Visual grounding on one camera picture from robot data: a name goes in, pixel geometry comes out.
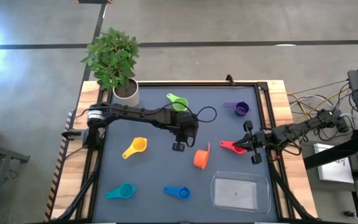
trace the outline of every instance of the purple measuring cup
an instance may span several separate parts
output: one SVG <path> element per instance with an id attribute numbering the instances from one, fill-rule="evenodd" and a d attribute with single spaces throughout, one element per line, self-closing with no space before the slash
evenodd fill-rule
<path id="1" fill-rule="evenodd" d="M 237 116 L 245 116 L 249 112 L 248 104 L 243 101 L 238 103 L 223 103 L 223 106 L 233 109 Z"/>

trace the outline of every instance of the teal measuring cup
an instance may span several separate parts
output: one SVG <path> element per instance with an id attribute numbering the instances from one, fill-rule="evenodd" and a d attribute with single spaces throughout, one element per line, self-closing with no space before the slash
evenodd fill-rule
<path id="1" fill-rule="evenodd" d="M 123 198 L 128 199 L 135 193 L 135 186 L 123 183 L 118 188 L 106 193 L 106 199 Z"/>
<path id="2" fill-rule="evenodd" d="M 186 111 L 187 110 L 186 106 L 189 106 L 189 102 L 187 101 L 186 98 L 175 96 L 172 93 L 168 93 L 167 97 L 173 103 L 172 104 L 173 109 L 175 109 L 177 111 Z"/>

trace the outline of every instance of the orange measuring cup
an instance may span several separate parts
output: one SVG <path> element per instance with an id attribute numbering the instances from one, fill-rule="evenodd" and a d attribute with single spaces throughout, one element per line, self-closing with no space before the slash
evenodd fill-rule
<path id="1" fill-rule="evenodd" d="M 206 164 L 208 163 L 208 157 L 209 157 L 209 150 L 211 149 L 211 146 L 208 143 L 208 150 L 197 150 L 196 154 L 194 155 L 194 166 L 205 169 Z"/>

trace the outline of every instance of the table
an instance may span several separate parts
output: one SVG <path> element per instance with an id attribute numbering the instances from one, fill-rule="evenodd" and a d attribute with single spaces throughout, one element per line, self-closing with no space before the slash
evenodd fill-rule
<path id="1" fill-rule="evenodd" d="M 171 81 L 160 81 L 160 82 L 139 82 L 141 83 L 189 83 L 190 81 L 183 82 L 171 82 Z M 206 81 L 208 83 L 225 83 L 223 81 Z M 205 83 L 202 81 L 194 81 L 192 83 Z M 255 83 L 255 81 L 236 81 L 236 83 Z M 261 102 L 264 111 L 264 119 L 266 125 L 270 126 L 270 120 L 268 116 L 268 104 L 266 103 L 266 97 L 270 98 L 272 104 L 272 111 L 275 118 L 276 125 L 292 123 L 291 111 L 288 103 L 287 94 L 285 91 L 285 86 L 283 81 L 275 80 L 268 81 L 266 84 L 268 88 L 268 95 L 265 96 L 265 92 L 260 89 Z M 100 99 L 107 100 L 108 94 L 103 93 L 99 94 L 99 86 L 96 82 L 84 82 L 81 89 L 80 99 L 78 102 L 78 107 L 76 113 L 81 113 L 84 109 L 89 107 L 89 105 L 96 103 Z M 86 116 L 76 118 L 75 120 L 71 119 L 72 114 L 69 114 L 67 118 L 67 123 L 65 128 L 70 129 L 71 127 L 75 129 L 86 129 Z M 72 199 L 75 197 L 77 192 L 80 189 L 81 183 L 83 181 L 84 173 L 85 176 L 89 175 L 90 167 L 93 167 L 94 159 L 96 156 L 93 156 L 92 160 L 86 162 L 87 154 L 96 154 L 97 152 L 88 152 L 86 149 L 77 152 L 72 155 L 70 159 L 64 161 L 64 156 L 66 153 L 73 152 L 74 150 L 81 147 L 80 140 L 73 140 L 67 144 L 66 139 L 62 139 L 61 149 L 58 156 L 58 162 L 56 165 L 56 170 L 53 177 L 52 187 L 48 199 L 47 209 L 45 212 L 45 221 L 50 218 L 55 218 L 61 215 L 66 207 L 71 203 Z M 300 203 L 306 208 L 306 210 L 314 215 L 316 214 L 316 209 L 313 202 L 313 197 L 311 194 L 306 169 L 303 164 L 303 159 L 301 157 L 293 156 L 283 153 L 284 166 L 287 173 L 288 184 L 291 188 L 291 191 L 295 194 Z M 89 210 L 90 200 L 94 198 L 92 195 L 92 188 L 89 189 L 87 195 L 84 199 L 84 204 L 81 207 L 83 211 L 81 214 L 76 213 L 73 217 L 77 218 L 86 218 L 93 214 L 93 209 Z M 278 188 L 278 197 L 280 201 L 280 207 L 282 208 L 282 217 L 289 217 L 291 211 L 287 209 L 287 201 L 282 194 L 282 191 Z"/>

